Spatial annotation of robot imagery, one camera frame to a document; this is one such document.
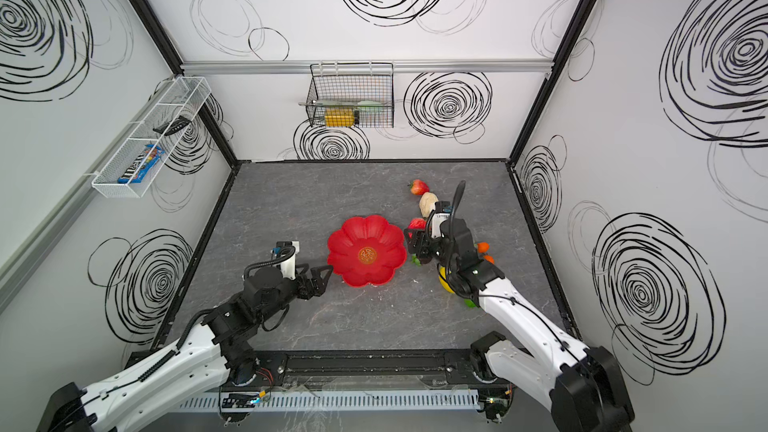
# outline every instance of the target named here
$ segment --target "red bowl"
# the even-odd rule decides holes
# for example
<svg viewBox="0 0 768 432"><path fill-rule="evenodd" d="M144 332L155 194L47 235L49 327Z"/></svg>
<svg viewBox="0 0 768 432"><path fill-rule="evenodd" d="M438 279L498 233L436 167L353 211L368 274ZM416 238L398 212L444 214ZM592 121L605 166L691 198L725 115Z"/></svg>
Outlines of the red bowl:
<svg viewBox="0 0 768 432"><path fill-rule="evenodd" d="M352 287L385 284L406 263L404 241L382 216L352 217L328 237L328 263Z"/></svg>

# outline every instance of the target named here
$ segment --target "robotic arm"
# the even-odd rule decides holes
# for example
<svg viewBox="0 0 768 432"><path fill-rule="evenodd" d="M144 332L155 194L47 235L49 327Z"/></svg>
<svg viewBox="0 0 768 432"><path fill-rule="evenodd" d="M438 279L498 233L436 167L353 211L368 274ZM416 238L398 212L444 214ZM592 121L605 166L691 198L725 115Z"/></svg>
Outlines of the robotic arm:
<svg viewBox="0 0 768 432"><path fill-rule="evenodd" d="M552 412L561 432L614 432L629 424L634 411L616 359L562 331L499 268L480 259L465 221L455 217L465 186L458 185L452 203L436 204L426 229L405 232L411 254L422 264L436 260L456 295L499 320L523 346L498 332L475 341L476 379L517 385ZM298 250L298 242L278 242L271 260L246 267L242 292L198 312L177 341L145 360L85 389L70 383L54 392L38 432L135 432L232 377L248 384L258 362L247 339L259 328L279 326L295 298L326 290L333 267L296 265ZM276 324L265 326L277 314Z"/></svg>
<svg viewBox="0 0 768 432"><path fill-rule="evenodd" d="M438 273L461 298L471 299L511 331L523 348L498 332L472 345L478 379L509 380L552 413L561 432L608 432L634 419L619 364L605 348L590 348L546 318L494 264L480 259L472 233L456 219L466 183L453 202L437 202L426 229L405 230L408 251Z"/></svg>

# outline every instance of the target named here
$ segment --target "red strawberry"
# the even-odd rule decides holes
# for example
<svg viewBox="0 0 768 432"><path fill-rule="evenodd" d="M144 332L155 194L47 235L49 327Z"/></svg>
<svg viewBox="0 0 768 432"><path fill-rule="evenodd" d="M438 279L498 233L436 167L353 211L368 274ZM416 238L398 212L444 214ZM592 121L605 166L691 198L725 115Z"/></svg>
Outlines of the red strawberry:
<svg viewBox="0 0 768 432"><path fill-rule="evenodd" d="M427 228L427 221L423 218L414 218L411 223L408 224L408 228L415 228L416 230L424 230Z"/></svg>
<svg viewBox="0 0 768 432"><path fill-rule="evenodd" d="M429 186L423 180L414 180L410 183L411 194L414 196L423 196L424 192L429 192Z"/></svg>

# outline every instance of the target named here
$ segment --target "black wire basket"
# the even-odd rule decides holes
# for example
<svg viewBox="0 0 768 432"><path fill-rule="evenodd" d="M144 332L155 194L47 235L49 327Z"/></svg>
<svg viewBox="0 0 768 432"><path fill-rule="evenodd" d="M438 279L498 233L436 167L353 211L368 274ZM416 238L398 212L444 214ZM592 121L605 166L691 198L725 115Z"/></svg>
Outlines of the black wire basket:
<svg viewBox="0 0 768 432"><path fill-rule="evenodd" d="M310 69L312 83L302 105L312 126L394 127L393 64L334 62Z"/></svg>

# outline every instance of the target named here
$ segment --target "yellow object in basket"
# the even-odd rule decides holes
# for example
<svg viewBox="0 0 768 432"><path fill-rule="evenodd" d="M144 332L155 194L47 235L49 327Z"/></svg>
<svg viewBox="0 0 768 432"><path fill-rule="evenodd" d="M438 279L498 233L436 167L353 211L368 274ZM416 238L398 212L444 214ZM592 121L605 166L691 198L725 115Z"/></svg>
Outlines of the yellow object in basket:
<svg viewBox="0 0 768 432"><path fill-rule="evenodd" d="M442 280L443 277L446 276L446 268L443 266L440 266L440 275L438 276L438 280L440 281L440 285L447 290L448 292L451 292L452 294L455 294L453 290L451 290L451 286L446 283L446 281Z"/></svg>
<svg viewBox="0 0 768 432"><path fill-rule="evenodd" d="M326 109L326 127L354 127L355 110L350 107Z"/></svg>

